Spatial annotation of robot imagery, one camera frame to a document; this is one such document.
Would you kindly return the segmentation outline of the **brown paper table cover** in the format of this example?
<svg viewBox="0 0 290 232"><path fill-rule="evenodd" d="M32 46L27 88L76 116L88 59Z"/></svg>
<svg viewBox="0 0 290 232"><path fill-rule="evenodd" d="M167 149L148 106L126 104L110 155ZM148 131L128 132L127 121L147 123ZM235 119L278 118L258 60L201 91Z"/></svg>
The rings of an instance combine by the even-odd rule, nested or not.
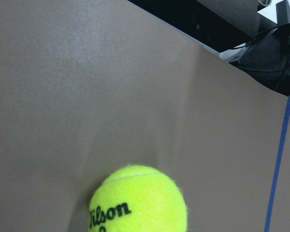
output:
<svg viewBox="0 0 290 232"><path fill-rule="evenodd" d="M0 0L0 232L86 232L156 167L191 232L262 232L287 97L126 0Z"/></svg>

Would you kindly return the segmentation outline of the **yellow tennis ball Wilson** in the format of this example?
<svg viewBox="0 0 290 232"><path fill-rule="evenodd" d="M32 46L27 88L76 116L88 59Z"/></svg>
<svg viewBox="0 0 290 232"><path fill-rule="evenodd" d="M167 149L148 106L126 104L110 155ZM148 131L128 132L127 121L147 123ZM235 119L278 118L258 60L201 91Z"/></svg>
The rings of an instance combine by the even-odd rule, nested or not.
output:
<svg viewBox="0 0 290 232"><path fill-rule="evenodd" d="M159 170L128 165L110 174L94 192L90 232L185 232L188 212L176 183Z"/></svg>

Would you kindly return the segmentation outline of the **blue tape line lengthwise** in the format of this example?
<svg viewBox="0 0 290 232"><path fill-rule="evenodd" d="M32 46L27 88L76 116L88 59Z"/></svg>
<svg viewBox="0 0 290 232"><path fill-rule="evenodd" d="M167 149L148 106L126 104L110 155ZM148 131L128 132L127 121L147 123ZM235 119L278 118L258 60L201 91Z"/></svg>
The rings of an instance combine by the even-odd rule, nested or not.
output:
<svg viewBox="0 0 290 232"><path fill-rule="evenodd" d="M279 173L280 173L281 161L282 161L282 157L284 153L284 146L285 146L285 141L287 137L289 121L290 121L290 96L288 96L288 99L286 102L286 108L285 108L285 113L284 113L284 118L283 118L283 123L282 123L282 128L281 128L281 135L280 135L279 146L278 146L276 162L275 162L275 169L274 169L274 174L273 174L273 179L272 179L272 184L271 184L271 191L270 191L269 201L268 201L268 206L267 206L264 232L269 232L270 227L271 227L271 219L272 219L273 207L275 203L276 188L277 188L277 183L278 183L278 178L279 178Z"/></svg>

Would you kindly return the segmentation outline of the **aluminium frame rack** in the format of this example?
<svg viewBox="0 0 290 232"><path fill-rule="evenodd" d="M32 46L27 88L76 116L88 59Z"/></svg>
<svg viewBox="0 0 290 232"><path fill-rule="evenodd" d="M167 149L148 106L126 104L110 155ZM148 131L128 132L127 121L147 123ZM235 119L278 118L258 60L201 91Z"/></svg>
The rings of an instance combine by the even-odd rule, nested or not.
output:
<svg viewBox="0 0 290 232"><path fill-rule="evenodd" d="M267 88L290 96L290 0L136 0Z"/></svg>

